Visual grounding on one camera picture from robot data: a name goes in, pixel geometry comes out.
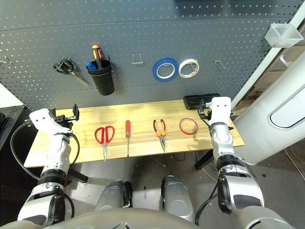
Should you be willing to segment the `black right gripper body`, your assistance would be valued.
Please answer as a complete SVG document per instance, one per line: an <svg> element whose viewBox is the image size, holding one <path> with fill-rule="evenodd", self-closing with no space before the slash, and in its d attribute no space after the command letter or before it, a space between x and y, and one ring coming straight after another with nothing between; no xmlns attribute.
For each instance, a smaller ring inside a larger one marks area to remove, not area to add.
<svg viewBox="0 0 305 229"><path fill-rule="evenodd" d="M209 121L212 117L212 103L211 102L204 102L203 103L203 120Z"/></svg>

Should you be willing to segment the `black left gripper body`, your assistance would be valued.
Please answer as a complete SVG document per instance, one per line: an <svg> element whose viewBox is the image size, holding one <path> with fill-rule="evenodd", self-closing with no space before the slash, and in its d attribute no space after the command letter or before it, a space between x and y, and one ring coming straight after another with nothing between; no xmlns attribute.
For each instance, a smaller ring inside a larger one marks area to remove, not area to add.
<svg viewBox="0 0 305 229"><path fill-rule="evenodd" d="M72 128L72 126L73 126L72 121L74 121L74 120L78 121L79 115L73 115L70 117L66 117L65 115L60 115L60 116L55 117L55 122L65 128Z"/></svg>

